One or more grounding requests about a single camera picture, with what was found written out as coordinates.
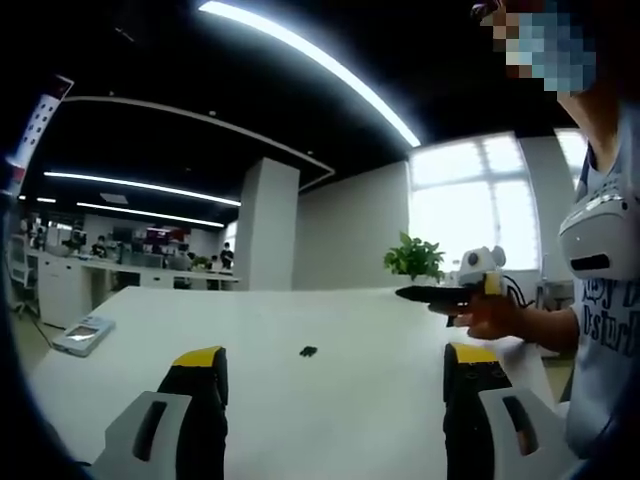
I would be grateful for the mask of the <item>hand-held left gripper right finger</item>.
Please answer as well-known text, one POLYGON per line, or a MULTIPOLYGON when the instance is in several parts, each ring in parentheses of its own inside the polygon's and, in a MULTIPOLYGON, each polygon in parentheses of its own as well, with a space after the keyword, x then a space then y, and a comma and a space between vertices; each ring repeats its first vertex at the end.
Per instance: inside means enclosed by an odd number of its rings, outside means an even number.
POLYGON ((570 448, 556 412, 512 386, 489 350, 444 351, 443 432, 448 479, 568 479, 570 448))

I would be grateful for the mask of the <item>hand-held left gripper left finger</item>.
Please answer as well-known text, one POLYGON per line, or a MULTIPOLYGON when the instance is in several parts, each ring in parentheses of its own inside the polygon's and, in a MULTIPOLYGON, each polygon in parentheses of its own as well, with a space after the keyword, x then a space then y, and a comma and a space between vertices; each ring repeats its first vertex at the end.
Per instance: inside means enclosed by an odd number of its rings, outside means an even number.
POLYGON ((228 421, 226 349, 178 357, 105 431, 94 479, 222 479, 228 421))

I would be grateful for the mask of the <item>person's right hand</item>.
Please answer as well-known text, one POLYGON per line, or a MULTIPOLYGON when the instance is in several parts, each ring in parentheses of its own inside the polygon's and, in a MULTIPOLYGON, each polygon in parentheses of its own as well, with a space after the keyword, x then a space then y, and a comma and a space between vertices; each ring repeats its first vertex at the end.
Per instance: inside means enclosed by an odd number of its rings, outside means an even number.
POLYGON ((502 295, 476 295, 467 305, 451 307, 447 314, 457 327, 467 327, 468 335, 480 340, 519 337, 527 310, 502 295))

